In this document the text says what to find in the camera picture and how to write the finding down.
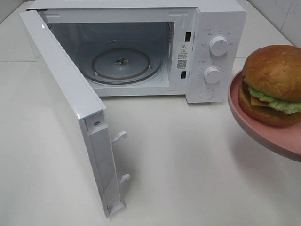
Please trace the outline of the glass microwave turntable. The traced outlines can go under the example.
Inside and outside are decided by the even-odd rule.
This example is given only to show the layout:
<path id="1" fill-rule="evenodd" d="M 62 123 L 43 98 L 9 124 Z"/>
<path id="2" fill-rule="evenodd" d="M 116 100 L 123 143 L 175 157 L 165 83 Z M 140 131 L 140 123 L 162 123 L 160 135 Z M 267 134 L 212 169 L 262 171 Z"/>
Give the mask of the glass microwave turntable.
<path id="1" fill-rule="evenodd" d="M 82 67 L 95 82 L 126 85 L 152 77 L 162 64 L 163 59 L 156 52 L 118 47 L 96 55 Z"/>

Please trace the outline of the white microwave door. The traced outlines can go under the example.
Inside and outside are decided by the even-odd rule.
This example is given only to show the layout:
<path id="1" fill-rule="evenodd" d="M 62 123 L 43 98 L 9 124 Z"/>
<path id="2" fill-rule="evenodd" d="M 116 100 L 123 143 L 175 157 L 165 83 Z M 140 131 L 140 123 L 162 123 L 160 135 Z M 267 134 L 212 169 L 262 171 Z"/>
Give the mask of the white microwave door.
<path id="1" fill-rule="evenodd" d="M 105 105 L 39 13 L 23 12 L 20 18 L 53 108 L 109 217 L 124 207 L 112 145 L 127 133 L 110 138 Z"/>

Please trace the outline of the upper white power knob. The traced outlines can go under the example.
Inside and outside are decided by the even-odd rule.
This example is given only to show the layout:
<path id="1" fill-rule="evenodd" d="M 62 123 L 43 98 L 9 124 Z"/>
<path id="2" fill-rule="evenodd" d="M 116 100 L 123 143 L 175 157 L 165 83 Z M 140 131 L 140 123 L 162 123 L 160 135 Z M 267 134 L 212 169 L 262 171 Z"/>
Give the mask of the upper white power knob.
<path id="1" fill-rule="evenodd" d="M 210 39 L 209 50 L 214 56 L 222 56 L 228 51 L 228 38 L 225 35 L 218 34 Z"/>

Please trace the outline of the white microwave oven body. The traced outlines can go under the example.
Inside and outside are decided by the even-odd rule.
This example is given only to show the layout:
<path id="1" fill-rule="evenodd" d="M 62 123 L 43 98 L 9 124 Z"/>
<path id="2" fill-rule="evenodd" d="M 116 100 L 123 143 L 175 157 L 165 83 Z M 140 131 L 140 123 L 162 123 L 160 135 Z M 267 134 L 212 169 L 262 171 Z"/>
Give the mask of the white microwave oven body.
<path id="1" fill-rule="evenodd" d="M 35 10 L 99 97 L 184 95 L 189 103 L 221 102 L 246 20 L 235 0 L 37 0 Z M 214 56 L 209 41 L 222 34 L 228 51 Z M 112 48 L 158 53 L 163 64 L 152 77 L 126 85 L 107 85 L 86 76 L 82 65 Z M 204 70 L 222 72 L 206 83 Z M 203 89 L 214 90 L 210 100 Z"/>

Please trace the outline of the white timer knob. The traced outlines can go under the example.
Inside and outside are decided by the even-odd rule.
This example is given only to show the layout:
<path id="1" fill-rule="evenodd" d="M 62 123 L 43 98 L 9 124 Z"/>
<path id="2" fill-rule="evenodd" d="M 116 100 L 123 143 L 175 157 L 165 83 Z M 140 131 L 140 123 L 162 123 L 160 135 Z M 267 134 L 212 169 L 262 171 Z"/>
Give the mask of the white timer knob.
<path id="1" fill-rule="evenodd" d="M 204 79 L 206 83 L 214 84 L 220 81 L 222 77 L 221 70 L 216 66 L 210 66 L 204 70 Z"/>

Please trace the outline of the burger with lettuce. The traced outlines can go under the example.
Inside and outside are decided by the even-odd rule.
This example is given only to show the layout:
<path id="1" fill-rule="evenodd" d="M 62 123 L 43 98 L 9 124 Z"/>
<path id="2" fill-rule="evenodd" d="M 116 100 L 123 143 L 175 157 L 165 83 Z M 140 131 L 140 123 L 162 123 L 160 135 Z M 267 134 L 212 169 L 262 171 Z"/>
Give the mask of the burger with lettuce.
<path id="1" fill-rule="evenodd" d="M 270 45 L 254 51 L 242 69 L 238 100 L 249 116 L 270 126 L 301 121 L 301 50 Z"/>

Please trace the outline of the pink round plate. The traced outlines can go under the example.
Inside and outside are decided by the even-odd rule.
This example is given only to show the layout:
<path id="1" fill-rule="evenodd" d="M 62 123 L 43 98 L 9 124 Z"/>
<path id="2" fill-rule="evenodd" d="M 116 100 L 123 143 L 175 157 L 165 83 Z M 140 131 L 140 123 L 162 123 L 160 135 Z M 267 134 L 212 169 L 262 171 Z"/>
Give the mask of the pink round plate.
<path id="1" fill-rule="evenodd" d="M 242 72 L 236 73 L 229 85 L 228 103 L 231 113 L 240 127 L 255 141 L 269 150 L 294 161 L 301 161 L 301 124 L 280 128 L 258 121 L 243 112 L 238 93 Z"/>

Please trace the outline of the white door release button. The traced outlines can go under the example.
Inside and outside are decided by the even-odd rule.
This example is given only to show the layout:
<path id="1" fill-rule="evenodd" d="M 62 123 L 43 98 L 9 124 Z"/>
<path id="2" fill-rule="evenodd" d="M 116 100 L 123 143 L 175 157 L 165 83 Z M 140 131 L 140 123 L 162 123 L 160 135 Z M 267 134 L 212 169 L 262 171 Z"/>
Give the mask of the white door release button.
<path id="1" fill-rule="evenodd" d="M 202 99 L 210 100 L 214 97 L 214 90 L 211 88 L 206 88 L 201 90 L 200 97 Z"/>

